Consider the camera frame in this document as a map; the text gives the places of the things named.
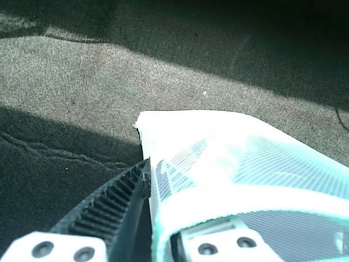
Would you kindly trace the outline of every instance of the carpet fiber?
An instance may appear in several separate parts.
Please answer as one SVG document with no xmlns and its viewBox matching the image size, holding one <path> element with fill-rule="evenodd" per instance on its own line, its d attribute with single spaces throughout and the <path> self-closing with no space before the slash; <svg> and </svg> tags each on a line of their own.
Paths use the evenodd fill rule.
<svg viewBox="0 0 349 262">
<path fill-rule="evenodd" d="M 304 1 L 243 2 L 5 0 L 0 253 L 140 161 L 143 110 L 243 112 L 349 165 L 340 21 Z M 134 261 L 149 260 L 147 207 L 143 216 Z"/>
</svg>

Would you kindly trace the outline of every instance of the translucent plastic cover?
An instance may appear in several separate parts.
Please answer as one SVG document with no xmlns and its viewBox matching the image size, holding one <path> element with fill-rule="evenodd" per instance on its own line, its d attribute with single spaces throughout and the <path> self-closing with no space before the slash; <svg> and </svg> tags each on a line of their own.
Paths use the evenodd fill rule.
<svg viewBox="0 0 349 262">
<path fill-rule="evenodd" d="M 349 168 L 254 117 L 222 111 L 149 111 L 139 116 L 136 127 L 144 157 L 152 162 L 153 223 L 166 198 L 199 186 L 277 186 L 349 199 Z M 225 202 L 233 206 L 243 198 Z M 240 218 L 284 261 L 348 255 L 349 230 L 319 214 L 258 211 Z"/>
</svg>

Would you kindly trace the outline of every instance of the white plastic part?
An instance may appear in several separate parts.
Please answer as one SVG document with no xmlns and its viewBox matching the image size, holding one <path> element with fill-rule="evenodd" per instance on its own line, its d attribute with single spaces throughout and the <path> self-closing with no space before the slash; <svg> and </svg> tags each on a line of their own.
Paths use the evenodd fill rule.
<svg viewBox="0 0 349 262">
<path fill-rule="evenodd" d="M 145 111 L 135 127 L 143 157 L 151 159 L 154 261 L 168 257 L 164 247 L 171 234 L 224 212 L 238 214 L 286 262 L 347 255 L 338 236 L 349 227 L 349 217 L 342 212 L 349 203 L 348 167 L 257 118 L 236 112 Z M 246 190 L 225 197 L 233 187 L 236 192 Z M 260 205 L 266 195 L 257 194 L 257 189 L 268 187 L 281 193 Z M 299 200 L 297 194 L 314 195 L 316 201 L 305 209 L 311 199 Z M 211 206 L 202 203 L 213 198 Z M 237 211 L 250 200 L 255 209 Z M 331 201 L 338 203 L 329 217 L 325 214 L 332 209 Z"/>
<path fill-rule="evenodd" d="M 42 243 L 44 243 L 45 247 L 41 245 L 43 249 L 40 251 L 38 247 L 40 249 L 40 244 Z M 0 260 L 0 262 L 107 261 L 106 246 L 102 239 L 38 231 L 34 231 L 12 242 Z"/>
<path fill-rule="evenodd" d="M 284 262 L 264 242 L 258 232 L 249 229 L 238 217 L 232 217 L 228 222 L 216 226 L 212 225 L 212 222 L 182 231 L 182 243 L 188 253 L 188 262 L 251 262 L 261 261 L 261 258 L 264 259 L 263 261 Z M 250 242 L 254 246 L 242 247 L 240 244 L 243 241 Z M 200 253 L 200 248 L 210 245 L 213 245 L 216 249 L 215 254 L 205 255 Z"/>
</svg>

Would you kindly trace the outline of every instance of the gray carpet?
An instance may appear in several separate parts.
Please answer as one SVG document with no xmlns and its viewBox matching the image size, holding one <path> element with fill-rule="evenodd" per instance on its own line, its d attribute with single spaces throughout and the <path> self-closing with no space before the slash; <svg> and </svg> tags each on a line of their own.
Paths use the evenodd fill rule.
<svg viewBox="0 0 349 262">
<path fill-rule="evenodd" d="M 243 112 L 349 165 L 339 22 L 272 6 L 5 1 L 0 252 L 138 162 L 133 124 L 143 110 Z M 149 259 L 149 236 L 145 207 L 134 261 Z"/>
</svg>

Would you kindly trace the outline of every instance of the screw hole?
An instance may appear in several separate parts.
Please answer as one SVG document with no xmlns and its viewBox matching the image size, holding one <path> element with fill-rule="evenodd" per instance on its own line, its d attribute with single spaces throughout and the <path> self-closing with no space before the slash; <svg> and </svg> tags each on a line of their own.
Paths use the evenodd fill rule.
<svg viewBox="0 0 349 262">
<path fill-rule="evenodd" d="M 87 262 L 94 256 L 94 249 L 92 247 L 84 247 L 79 249 L 75 255 L 74 260 L 76 262 Z"/>
<path fill-rule="evenodd" d="M 32 251 L 32 256 L 35 258 L 43 258 L 49 255 L 53 250 L 53 243 L 49 241 L 37 244 Z"/>
<path fill-rule="evenodd" d="M 212 244 L 204 243 L 198 247 L 198 252 L 201 255 L 214 255 L 218 253 L 218 249 Z"/>
<path fill-rule="evenodd" d="M 251 248 L 257 246 L 256 242 L 248 237 L 240 237 L 237 243 L 241 248 Z"/>
</svg>

